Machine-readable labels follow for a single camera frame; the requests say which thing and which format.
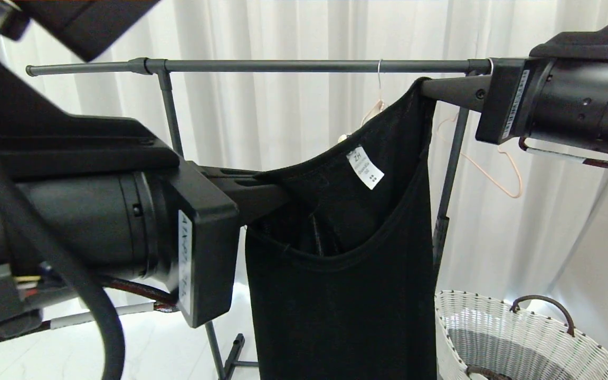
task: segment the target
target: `basket handle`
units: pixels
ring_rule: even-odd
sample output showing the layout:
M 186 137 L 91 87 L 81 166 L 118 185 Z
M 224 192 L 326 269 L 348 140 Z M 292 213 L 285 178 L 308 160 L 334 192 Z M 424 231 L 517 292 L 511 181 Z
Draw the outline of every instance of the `basket handle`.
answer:
M 513 302 L 513 305 L 511 306 L 511 312 L 517 313 L 519 311 L 519 303 L 527 300 L 541 300 L 546 301 L 548 303 L 552 303 L 553 305 L 557 306 L 557 308 L 560 309 L 560 311 L 564 314 L 564 317 L 567 318 L 567 334 L 572 335 L 572 337 L 576 337 L 576 333 L 574 332 L 574 320 L 567 311 L 567 308 L 562 306 L 562 303 L 559 303 L 558 301 L 555 301 L 550 297 L 538 296 L 536 294 L 520 297 Z
M 477 373 L 478 375 L 485 376 L 489 380 L 513 380 L 513 378 L 502 375 L 501 373 L 496 373 L 481 366 L 468 366 L 468 368 L 466 368 L 466 375 L 470 376 L 471 373 Z

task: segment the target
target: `clothing rack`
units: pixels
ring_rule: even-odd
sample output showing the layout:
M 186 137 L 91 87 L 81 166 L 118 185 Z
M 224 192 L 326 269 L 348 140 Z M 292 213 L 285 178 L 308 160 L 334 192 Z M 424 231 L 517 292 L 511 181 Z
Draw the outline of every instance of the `clothing rack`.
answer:
M 490 60 L 161 60 L 151 58 L 135 58 L 128 62 L 99 62 L 73 63 L 66 65 L 28 65 L 27 75 L 49 74 L 82 74 L 96 72 L 133 72 L 143 75 L 157 75 L 159 86 L 164 99 L 166 118 L 171 136 L 173 150 L 184 157 L 182 140 L 179 137 L 179 125 L 175 102 L 172 94 L 171 72 L 364 72 L 364 73 L 417 73 L 441 72 L 463 73 L 466 75 L 489 74 L 492 70 Z M 466 131 L 469 110 L 459 109 L 459 115 L 454 129 L 454 137 L 449 161 L 447 164 L 442 196 L 436 218 L 433 234 L 433 262 L 435 281 L 437 281 L 444 242 L 449 226 L 449 201 L 454 187 L 459 164 L 459 154 L 463 144 L 463 134 Z M 215 327 L 210 321 L 205 324 L 206 334 L 219 380 L 231 380 L 237 366 L 258 367 L 257 362 L 239 360 L 245 343 L 243 334 L 238 334 L 232 344 L 227 360 L 222 363 L 222 354 L 217 343 Z

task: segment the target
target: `black garment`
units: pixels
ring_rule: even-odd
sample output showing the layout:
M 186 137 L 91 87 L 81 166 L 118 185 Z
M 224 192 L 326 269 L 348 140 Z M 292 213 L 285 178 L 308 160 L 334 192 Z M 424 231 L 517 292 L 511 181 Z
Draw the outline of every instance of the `black garment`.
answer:
M 436 378 L 435 102 L 420 96 L 422 81 L 320 156 L 259 175 L 295 200 L 246 238 L 263 380 Z M 372 190 L 347 159 L 359 146 L 384 173 Z

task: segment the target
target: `curtain fold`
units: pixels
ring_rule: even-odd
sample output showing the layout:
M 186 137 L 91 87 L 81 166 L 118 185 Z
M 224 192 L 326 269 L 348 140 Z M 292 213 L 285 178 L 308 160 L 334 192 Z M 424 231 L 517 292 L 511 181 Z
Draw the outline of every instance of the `curtain fold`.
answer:
M 377 61 L 525 56 L 557 32 L 593 31 L 607 23 L 608 0 L 163 0 L 97 61 L 141 56 Z M 19 43 L 0 38 L 0 59 L 65 111 L 137 118 L 170 141 L 155 77 L 29 78 L 24 74 L 28 64 L 78 62 L 36 24 Z M 382 74 L 384 100 L 395 101 L 417 77 Z M 377 74 L 172 73 L 172 82 L 186 159 L 253 170 L 296 164 L 329 149 L 341 134 L 359 128 L 379 97 Z M 435 125 L 456 112 L 439 105 Z M 506 187 L 516 188 L 512 167 L 496 147 L 475 141 L 478 119 L 471 113 L 463 151 Z M 446 122 L 444 141 L 432 140 L 434 215 L 452 132 L 453 123 Z M 525 154 L 516 140 L 502 148 L 516 158 L 525 195 L 507 197 L 470 163 L 460 161 L 440 288 L 499 298 L 542 293 L 584 226 L 602 169 Z

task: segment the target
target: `laundry basket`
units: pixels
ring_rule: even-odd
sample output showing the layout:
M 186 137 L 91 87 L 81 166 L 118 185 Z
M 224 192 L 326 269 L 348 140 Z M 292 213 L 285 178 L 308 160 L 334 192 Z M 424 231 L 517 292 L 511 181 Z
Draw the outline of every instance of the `laundry basket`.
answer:
M 523 310 L 543 300 L 567 323 Z M 608 351 L 574 328 L 559 302 L 525 296 L 513 305 L 465 291 L 436 294 L 437 350 L 443 380 L 608 380 Z

